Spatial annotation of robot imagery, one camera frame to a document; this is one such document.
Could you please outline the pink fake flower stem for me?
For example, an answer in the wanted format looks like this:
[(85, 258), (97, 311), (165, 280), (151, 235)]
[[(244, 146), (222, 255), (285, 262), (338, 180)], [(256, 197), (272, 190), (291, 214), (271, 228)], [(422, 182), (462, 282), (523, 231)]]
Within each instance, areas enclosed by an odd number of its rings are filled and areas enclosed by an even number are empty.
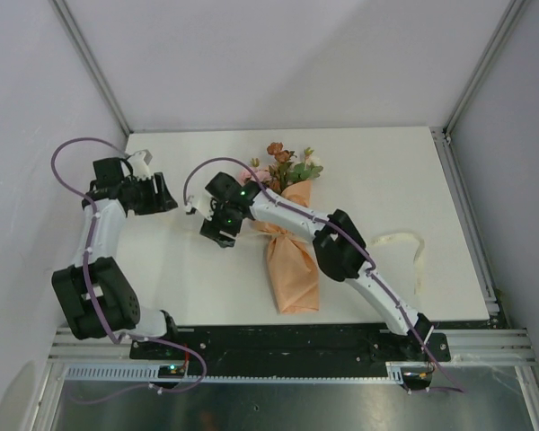
[(269, 168), (262, 166), (258, 158), (252, 158), (248, 168), (243, 168), (238, 175), (238, 182), (245, 185), (250, 180), (259, 180), (262, 183), (268, 183), (271, 180)]

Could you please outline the white fake flower stem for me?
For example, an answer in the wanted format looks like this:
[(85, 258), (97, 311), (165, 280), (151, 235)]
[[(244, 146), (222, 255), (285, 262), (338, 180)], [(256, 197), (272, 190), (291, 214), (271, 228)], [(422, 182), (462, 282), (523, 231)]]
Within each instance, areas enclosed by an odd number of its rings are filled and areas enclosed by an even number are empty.
[(295, 184), (306, 180), (315, 180), (323, 172), (323, 165), (315, 155), (315, 150), (307, 147), (299, 162), (294, 163), (288, 171), (288, 182)]

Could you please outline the brown orange fake flower stem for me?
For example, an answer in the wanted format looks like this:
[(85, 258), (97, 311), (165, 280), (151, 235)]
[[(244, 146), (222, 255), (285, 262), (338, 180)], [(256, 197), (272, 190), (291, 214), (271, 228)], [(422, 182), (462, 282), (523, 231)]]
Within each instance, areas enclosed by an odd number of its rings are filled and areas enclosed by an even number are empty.
[(273, 158), (273, 164), (269, 166), (269, 187), (276, 193), (281, 194), (289, 185), (289, 173), (296, 161), (296, 153), (288, 150), (281, 142), (272, 142), (266, 149)]

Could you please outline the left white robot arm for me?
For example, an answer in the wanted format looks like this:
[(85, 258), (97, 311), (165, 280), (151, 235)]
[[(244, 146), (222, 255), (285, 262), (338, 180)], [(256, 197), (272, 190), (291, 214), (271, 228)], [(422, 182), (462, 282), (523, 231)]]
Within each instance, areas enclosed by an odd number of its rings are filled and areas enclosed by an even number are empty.
[(116, 261), (128, 214), (149, 216), (178, 206), (163, 175), (151, 172), (151, 158), (144, 150), (93, 162), (95, 178), (82, 195), (85, 225), (78, 250), (69, 267), (53, 273), (51, 283), (77, 339), (150, 338), (150, 349), (168, 359), (181, 347), (172, 316), (142, 306)]

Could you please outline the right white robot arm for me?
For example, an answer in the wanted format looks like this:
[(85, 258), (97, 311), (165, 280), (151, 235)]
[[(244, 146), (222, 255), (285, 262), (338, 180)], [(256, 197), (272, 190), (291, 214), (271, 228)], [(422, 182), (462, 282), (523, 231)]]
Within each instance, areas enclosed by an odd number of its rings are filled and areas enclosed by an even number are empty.
[(403, 358), (417, 360), (428, 351), (434, 325), (387, 285), (344, 211), (316, 212), (253, 180), (241, 185), (224, 172), (207, 184), (192, 209), (204, 217), (200, 234), (222, 248), (234, 246), (244, 219), (274, 224), (311, 243), (322, 273), (347, 283), (366, 299), (398, 336), (396, 348)]

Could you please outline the orange beige wrapping paper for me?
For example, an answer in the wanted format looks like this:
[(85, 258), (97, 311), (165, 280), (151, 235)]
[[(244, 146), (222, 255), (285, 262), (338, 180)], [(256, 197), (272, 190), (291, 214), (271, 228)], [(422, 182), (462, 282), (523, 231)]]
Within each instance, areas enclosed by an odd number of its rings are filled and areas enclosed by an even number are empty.
[(317, 312), (319, 269), (306, 241), (275, 224), (254, 221), (251, 226), (269, 236), (266, 264), (278, 312)]

